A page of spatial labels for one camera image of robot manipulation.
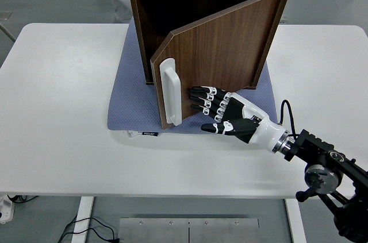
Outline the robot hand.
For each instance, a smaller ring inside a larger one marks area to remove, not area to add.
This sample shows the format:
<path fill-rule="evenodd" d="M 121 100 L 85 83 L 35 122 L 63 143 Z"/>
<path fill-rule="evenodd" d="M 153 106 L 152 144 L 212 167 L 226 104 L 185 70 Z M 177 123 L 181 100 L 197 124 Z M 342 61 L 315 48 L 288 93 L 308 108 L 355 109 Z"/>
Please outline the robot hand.
<path fill-rule="evenodd" d="M 201 126 L 205 132 L 235 136 L 274 153 L 288 137 L 283 126 L 272 122 L 265 111 L 235 92 L 209 86 L 192 87 L 189 99 L 195 102 L 192 109 L 214 119 L 214 123 Z"/>

